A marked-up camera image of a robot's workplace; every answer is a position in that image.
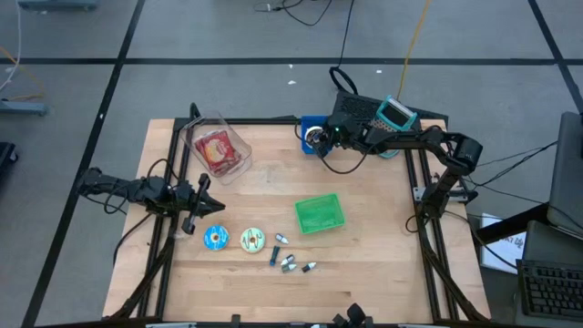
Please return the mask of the green frosted toy donut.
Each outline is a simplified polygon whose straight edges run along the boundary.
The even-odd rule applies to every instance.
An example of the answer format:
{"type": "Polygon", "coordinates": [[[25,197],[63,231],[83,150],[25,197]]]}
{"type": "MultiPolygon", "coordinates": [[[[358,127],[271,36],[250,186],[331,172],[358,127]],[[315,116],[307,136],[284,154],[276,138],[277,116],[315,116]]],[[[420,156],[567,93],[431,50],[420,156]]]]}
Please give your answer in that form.
{"type": "Polygon", "coordinates": [[[256,253],[265,245],[265,234],[259,228],[246,229],[240,236],[240,246],[248,253],[256,253]]]}

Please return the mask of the blue frosted toy donut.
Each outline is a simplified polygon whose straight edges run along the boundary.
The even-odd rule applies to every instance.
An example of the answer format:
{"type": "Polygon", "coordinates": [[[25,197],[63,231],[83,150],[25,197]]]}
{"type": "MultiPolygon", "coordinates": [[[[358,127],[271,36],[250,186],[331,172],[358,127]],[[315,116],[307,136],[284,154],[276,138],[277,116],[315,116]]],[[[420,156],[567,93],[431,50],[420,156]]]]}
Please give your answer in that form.
{"type": "Polygon", "coordinates": [[[224,226],[212,225],[205,231],[203,244],[210,251],[221,251],[228,245],[229,240],[229,232],[224,226]]]}

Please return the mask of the black perforated metal stand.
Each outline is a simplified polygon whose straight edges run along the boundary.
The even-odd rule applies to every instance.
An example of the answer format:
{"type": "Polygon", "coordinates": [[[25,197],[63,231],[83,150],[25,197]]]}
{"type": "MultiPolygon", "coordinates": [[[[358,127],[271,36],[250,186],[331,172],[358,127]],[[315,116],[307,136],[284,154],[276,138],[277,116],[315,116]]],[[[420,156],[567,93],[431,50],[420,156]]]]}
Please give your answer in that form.
{"type": "MultiPolygon", "coordinates": [[[[332,112],[345,112],[352,115],[359,122],[368,122],[376,117],[376,111],[382,103],[383,101],[380,99],[339,91],[332,112]]],[[[417,113],[420,119],[441,119],[445,124],[448,124],[449,117],[447,115],[414,107],[409,107],[409,109],[417,113]]]]}

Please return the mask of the black computer keyboard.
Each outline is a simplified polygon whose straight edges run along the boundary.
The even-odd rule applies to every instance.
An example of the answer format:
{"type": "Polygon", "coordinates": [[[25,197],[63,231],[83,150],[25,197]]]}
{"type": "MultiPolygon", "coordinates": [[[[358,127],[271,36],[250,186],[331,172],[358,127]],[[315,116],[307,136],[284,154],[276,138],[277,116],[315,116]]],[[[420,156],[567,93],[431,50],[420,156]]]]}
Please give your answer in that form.
{"type": "Polygon", "coordinates": [[[522,312],[583,322],[583,264],[517,260],[522,312]]]}

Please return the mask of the black desk bar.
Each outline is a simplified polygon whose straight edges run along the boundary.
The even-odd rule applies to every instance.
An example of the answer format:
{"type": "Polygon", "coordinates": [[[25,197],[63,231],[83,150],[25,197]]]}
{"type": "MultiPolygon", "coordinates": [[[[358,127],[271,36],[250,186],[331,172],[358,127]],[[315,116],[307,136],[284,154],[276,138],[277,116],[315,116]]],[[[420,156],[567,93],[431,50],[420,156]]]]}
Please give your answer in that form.
{"type": "Polygon", "coordinates": [[[485,244],[489,244],[526,231],[527,225],[531,221],[537,221],[548,225],[548,209],[548,203],[542,203],[530,210],[525,210],[510,218],[502,219],[499,222],[490,224],[484,228],[480,228],[476,231],[476,239],[483,241],[485,244]]]}

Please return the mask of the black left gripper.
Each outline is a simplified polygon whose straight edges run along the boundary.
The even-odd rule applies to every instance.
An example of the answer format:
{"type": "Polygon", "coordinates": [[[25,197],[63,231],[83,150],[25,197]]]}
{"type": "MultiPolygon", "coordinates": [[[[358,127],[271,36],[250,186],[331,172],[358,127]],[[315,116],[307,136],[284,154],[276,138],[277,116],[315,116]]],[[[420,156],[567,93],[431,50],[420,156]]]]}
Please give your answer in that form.
{"type": "Polygon", "coordinates": [[[175,188],[175,196],[179,211],[187,211],[189,216],[181,224],[181,229],[187,234],[195,230],[195,218],[204,218],[215,212],[223,211],[226,205],[213,199],[207,192],[210,178],[206,173],[199,176],[199,189],[195,190],[187,180],[182,180],[175,188]]]}

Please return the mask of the chocolate frosted toy donut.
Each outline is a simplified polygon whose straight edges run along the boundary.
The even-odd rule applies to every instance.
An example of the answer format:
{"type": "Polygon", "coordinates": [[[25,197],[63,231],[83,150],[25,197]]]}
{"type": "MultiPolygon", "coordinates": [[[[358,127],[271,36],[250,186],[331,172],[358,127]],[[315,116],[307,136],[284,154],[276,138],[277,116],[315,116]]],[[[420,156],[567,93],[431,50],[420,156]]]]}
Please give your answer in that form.
{"type": "Polygon", "coordinates": [[[306,129],[304,133],[304,142],[311,148],[313,144],[318,143],[322,136],[323,128],[320,126],[312,126],[306,129]]]}

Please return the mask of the blue plastic bin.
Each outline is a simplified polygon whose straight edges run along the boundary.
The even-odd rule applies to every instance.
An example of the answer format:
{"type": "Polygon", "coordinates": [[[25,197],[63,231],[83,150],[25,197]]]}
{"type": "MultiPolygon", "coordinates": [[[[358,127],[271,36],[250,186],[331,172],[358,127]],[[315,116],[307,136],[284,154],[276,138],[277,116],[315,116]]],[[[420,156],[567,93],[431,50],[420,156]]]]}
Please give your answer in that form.
{"type": "MultiPolygon", "coordinates": [[[[313,155],[318,155],[317,154],[317,143],[313,144],[311,148],[309,148],[303,138],[304,138],[304,133],[306,131],[307,128],[312,127],[312,126],[317,126],[320,122],[326,120],[327,121],[327,116],[302,116],[301,118],[301,130],[300,130],[300,140],[301,140],[301,147],[302,147],[302,151],[305,154],[313,154],[313,155]]],[[[327,135],[323,135],[321,136],[321,138],[329,138],[329,134],[327,135]]]]}

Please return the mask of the grey laptop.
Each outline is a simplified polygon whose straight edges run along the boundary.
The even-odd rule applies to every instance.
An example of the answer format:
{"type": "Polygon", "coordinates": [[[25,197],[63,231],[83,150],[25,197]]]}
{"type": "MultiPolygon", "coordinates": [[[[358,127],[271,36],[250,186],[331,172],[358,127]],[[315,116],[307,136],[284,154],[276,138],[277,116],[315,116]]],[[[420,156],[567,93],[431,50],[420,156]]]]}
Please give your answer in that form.
{"type": "Polygon", "coordinates": [[[548,221],[583,239],[583,116],[564,112],[548,202],[548,221]]]}

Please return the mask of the clear plastic container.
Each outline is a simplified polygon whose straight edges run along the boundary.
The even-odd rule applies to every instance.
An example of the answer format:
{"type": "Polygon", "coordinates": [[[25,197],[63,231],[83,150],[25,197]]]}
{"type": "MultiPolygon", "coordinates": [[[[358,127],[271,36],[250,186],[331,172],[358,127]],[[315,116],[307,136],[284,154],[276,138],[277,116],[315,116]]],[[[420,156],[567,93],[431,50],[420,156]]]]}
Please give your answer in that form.
{"type": "Polygon", "coordinates": [[[180,137],[188,147],[189,152],[199,161],[200,165],[214,180],[220,182],[223,185],[231,184],[234,180],[245,173],[252,165],[251,146],[245,142],[245,140],[222,117],[219,112],[214,112],[210,118],[199,116],[192,119],[181,129],[180,137]],[[207,135],[211,131],[215,130],[226,130],[232,146],[241,154],[240,164],[222,177],[217,177],[210,172],[208,164],[195,148],[195,140],[197,138],[207,135]]]}

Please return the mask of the red snack packet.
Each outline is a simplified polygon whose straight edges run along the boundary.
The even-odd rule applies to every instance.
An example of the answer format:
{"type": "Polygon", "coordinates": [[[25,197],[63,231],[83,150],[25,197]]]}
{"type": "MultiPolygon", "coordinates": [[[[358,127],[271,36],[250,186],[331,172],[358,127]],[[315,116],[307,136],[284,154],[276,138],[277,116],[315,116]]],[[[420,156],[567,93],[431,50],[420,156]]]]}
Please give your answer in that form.
{"type": "Polygon", "coordinates": [[[207,135],[197,138],[195,148],[202,155],[213,174],[215,163],[226,157],[232,157],[238,152],[232,146],[226,130],[211,131],[207,135]]]}
{"type": "Polygon", "coordinates": [[[241,162],[241,154],[236,152],[232,157],[226,157],[214,164],[213,172],[217,177],[222,177],[235,169],[241,162]]]}

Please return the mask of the black aluminium table frame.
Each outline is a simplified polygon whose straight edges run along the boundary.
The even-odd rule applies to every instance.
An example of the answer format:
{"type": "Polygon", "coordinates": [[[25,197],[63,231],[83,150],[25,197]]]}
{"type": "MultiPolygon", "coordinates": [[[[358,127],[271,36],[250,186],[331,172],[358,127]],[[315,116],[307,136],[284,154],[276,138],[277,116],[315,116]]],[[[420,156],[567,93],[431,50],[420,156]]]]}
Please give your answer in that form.
{"type": "Polygon", "coordinates": [[[301,151],[290,119],[247,122],[236,131],[251,146],[252,165],[229,185],[213,182],[210,194],[225,210],[199,220],[193,235],[178,237],[165,320],[227,322],[239,314],[245,323],[325,323],[353,303],[376,323],[430,323],[448,315],[441,287],[430,301],[412,219],[412,183],[443,171],[434,155],[384,160],[337,149],[320,162],[301,151]],[[294,204],[331,193],[345,224],[301,234],[294,204]],[[203,244],[212,225],[229,232],[221,251],[203,244]],[[251,227],[265,234],[256,253],[240,246],[251,227]],[[277,233],[289,243],[277,241],[277,233]],[[270,266],[274,246],[281,249],[270,266]],[[297,267],[283,273],[290,254],[297,267]],[[302,272],[308,262],[315,268],[302,272]]]}

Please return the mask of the green plastic basket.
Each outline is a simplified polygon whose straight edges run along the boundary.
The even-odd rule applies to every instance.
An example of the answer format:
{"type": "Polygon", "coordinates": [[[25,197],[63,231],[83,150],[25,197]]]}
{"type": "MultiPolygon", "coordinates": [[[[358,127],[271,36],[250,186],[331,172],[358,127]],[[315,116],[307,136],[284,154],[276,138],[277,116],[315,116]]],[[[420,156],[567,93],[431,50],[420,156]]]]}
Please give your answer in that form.
{"type": "Polygon", "coordinates": [[[336,193],[297,201],[294,208],[301,234],[327,231],[345,224],[336,193]]]}

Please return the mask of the grey stand foot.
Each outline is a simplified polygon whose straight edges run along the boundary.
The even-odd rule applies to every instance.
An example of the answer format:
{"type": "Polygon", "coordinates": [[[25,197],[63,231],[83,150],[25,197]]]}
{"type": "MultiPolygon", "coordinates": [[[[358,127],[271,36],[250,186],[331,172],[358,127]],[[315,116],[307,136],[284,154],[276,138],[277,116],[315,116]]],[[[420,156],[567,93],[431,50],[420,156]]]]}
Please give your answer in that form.
{"type": "Polygon", "coordinates": [[[29,11],[95,10],[98,0],[16,0],[17,4],[29,11]]]}
{"type": "Polygon", "coordinates": [[[43,103],[0,100],[0,114],[38,115],[43,117],[48,107],[43,103]]]}

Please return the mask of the teal metal box grater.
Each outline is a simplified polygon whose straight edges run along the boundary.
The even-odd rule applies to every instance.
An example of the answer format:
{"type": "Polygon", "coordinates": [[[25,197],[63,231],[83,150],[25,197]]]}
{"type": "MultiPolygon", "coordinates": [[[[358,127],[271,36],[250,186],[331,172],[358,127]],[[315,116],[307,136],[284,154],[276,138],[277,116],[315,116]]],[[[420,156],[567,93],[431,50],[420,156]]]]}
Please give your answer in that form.
{"type": "Polygon", "coordinates": [[[417,114],[400,103],[392,96],[388,96],[377,108],[375,117],[371,120],[374,128],[381,128],[388,132],[409,131],[417,119],[417,114]]]}

